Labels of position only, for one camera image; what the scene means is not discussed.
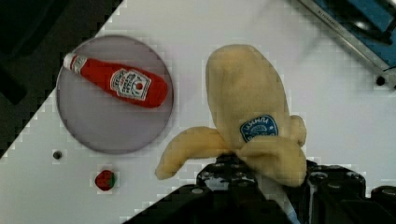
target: red ketchup bottle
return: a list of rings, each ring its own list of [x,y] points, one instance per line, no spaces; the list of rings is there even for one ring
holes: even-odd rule
[[[68,53],[64,57],[64,67],[133,105],[158,107],[168,92],[166,82],[161,77],[132,66],[101,62]]]

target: round plate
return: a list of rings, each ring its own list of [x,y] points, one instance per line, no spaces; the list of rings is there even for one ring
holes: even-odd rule
[[[110,154],[132,152],[153,141],[166,126],[173,107],[172,80],[161,58],[147,45],[118,35],[88,40],[73,52],[152,72],[165,80],[168,93],[157,108],[131,105],[62,68],[56,100],[66,129],[84,146]]]

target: bottle cap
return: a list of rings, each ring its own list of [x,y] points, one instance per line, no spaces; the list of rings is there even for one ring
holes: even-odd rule
[[[73,58],[76,56],[74,53],[68,53],[66,56],[64,56],[64,67],[67,69],[71,69],[70,65],[73,61]]]

